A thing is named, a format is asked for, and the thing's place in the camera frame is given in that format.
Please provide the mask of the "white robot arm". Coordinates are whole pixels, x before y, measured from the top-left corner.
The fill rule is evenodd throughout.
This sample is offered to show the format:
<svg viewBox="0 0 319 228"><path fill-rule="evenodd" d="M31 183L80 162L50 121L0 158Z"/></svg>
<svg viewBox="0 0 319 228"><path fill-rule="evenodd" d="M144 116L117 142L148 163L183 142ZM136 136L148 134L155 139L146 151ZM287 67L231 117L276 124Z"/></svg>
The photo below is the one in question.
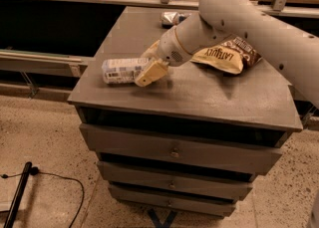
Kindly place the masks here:
<svg viewBox="0 0 319 228"><path fill-rule="evenodd" d="M319 38L257 9L249 0L199 0L198 12L150 46L135 83L145 87L197 51L233 37L250 44L308 102L319 108Z"/></svg>

